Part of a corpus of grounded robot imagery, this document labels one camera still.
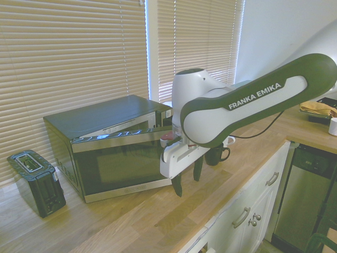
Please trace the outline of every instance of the black microwave top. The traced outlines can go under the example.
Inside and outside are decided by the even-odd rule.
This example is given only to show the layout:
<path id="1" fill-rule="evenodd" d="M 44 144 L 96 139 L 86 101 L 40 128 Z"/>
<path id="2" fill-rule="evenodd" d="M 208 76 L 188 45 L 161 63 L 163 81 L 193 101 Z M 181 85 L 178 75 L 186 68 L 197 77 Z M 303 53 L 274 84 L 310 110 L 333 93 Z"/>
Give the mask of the black microwave top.
<path id="1" fill-rule="evenodd" d="M 170 109 L 167 105 L 130 95 L 45 116 L 44 120 L 72 140 L 151 112 Z"/>

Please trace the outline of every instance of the white cabinet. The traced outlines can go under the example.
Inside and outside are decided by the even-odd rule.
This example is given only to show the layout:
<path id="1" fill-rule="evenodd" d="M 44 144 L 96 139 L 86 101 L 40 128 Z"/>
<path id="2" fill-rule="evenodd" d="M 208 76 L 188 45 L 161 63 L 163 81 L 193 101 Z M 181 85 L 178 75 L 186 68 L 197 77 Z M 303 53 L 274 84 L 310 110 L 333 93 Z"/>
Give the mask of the white cabinet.
<path id="1" fill-rule="evenodd" d="M 289 145 L 279 148 L 179 253 L 199 253 L 202 248 L 254 253 L 268 226 Z"/>

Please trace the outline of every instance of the stainless steel dishwasher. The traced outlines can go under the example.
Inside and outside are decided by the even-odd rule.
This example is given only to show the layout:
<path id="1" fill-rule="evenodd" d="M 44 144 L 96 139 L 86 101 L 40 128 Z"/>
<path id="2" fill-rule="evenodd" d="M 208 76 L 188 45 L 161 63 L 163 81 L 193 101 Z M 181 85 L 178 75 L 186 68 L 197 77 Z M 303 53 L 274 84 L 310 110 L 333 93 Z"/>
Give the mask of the stainless steel dishwasher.
<path id="1" fill-rule="evenodd" d="M 333 153 L 301 144 L 295 149 L 272 244 L 284 252 L 304 251 L 312 232 L 318 231 L 322 218 L 318 214 L 322 214 L 326 198 L 337 196 L 337 187 L 330 189 L 336 161 L 337 155 Z M 325 219 L 336 219 L 335 214 L 329 215 Z"/>

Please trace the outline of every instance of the dishwasher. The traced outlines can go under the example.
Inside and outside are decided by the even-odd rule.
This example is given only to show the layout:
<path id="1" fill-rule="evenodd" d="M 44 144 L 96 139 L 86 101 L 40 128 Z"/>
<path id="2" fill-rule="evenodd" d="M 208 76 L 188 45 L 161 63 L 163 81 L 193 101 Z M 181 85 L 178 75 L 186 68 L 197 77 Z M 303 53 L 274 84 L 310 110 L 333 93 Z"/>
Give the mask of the dishwasher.
<path id="1" fill-rule="evenodd" d="M 337 155 L 300 144 L 290 165 L 271 243 L 284 252 L 304 252 L 312 233 L 336 222 Z"/>

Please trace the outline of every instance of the small white cup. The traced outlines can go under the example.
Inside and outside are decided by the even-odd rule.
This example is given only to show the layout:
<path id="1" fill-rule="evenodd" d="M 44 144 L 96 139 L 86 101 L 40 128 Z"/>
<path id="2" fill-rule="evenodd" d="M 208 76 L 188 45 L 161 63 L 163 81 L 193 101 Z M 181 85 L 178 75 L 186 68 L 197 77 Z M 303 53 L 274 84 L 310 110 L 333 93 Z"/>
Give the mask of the small white cup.
<path id="1" fill-rule="evenodd" d="M 228 145 L 232 145 L 236 141 L 235 137 L 228 136 L 224 141 L 223 141 L 223 146 L 226 147 Z"/>
<path id="2" fill-rule="evenodd" d="M 329 134 L 337 135 L 337 118 L 330 120 Z"/>

